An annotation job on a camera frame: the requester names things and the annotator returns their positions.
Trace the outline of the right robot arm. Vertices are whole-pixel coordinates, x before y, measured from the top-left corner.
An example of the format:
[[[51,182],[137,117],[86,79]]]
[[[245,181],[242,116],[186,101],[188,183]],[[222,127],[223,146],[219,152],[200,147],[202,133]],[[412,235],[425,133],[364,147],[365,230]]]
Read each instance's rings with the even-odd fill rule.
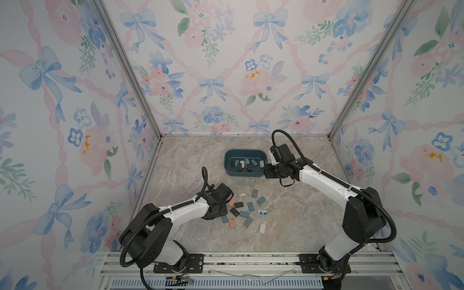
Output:
[[[267,179],[291,178],[312,186],[335,201],[343,210],[340,232],[323,246],[317,265],[324,273],[343,271],[349,257],[371,243],[388,243],[396,238],[396,225],[371,187],[353,186],[318,167],[307,158],[296,158],[286,144],[271,146]]]

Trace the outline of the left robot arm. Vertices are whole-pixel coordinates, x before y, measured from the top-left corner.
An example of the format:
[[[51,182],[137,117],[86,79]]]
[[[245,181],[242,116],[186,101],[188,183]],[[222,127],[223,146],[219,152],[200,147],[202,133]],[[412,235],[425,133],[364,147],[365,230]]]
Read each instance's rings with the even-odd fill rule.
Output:
[[[205,186],[193,198],[175,205],[146,204],[120,235],[120,266],[135,264],[143,269],[155,262],[162,270],[184,271],[189,253],[178,241],[168,240],[170,232],[194,219],[209,221],[225,216],[232,197],[232,189],[222,183]]]

